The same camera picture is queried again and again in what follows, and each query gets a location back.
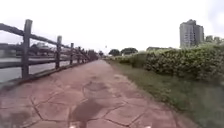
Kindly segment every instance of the distant building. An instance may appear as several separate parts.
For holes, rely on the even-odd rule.
[[[11,45],[7,43],[0,43],[0,58],[1,57],[10,57],[15,56],[16,51],[13,49],[10,49]]]
[[[180,48],[197,46],[204,41],[204,28],[197,25],[195,20],[180,24]]]

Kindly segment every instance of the vegetation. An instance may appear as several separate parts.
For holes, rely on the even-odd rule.
[[[224,127],[224,91],[221,86],[159,75],[142,68],[119,64],[116,61],[108,62],[157,100],[190,117],[199,127]]]
[[[121,54],[124,54],[124,55],[130,55],[136,52],[138,52],[136,48],[124,48],[121,50]]]
[[[120,51],[118,49],[111,49],[110,52],[109,52],[109,55],[119,56],[120,55]]]
[[[140,52],[116,57],[115,60],[163,75],[216,81],[223,77],[224,46],[202,45],[192,49]]]
[[[104,53],[102,51],[99,51],[98,54],[100,55],[100,57],[103,57],[104,56]]]

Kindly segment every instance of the hedge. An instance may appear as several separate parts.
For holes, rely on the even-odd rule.
[[[223,75],[224,46],[141,52],[115,60],[159,74],[210,81]]]

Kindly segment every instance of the paved path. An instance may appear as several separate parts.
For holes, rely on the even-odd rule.
[[[0,96],[0,128],[193,128],[192,125],[102,60],[54,73]]]

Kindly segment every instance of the grass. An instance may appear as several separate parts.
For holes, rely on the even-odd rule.
[[[158,75],[108,61],[140,88],[190,117],[202,128],[224,128],[224,89],[221,86]]]

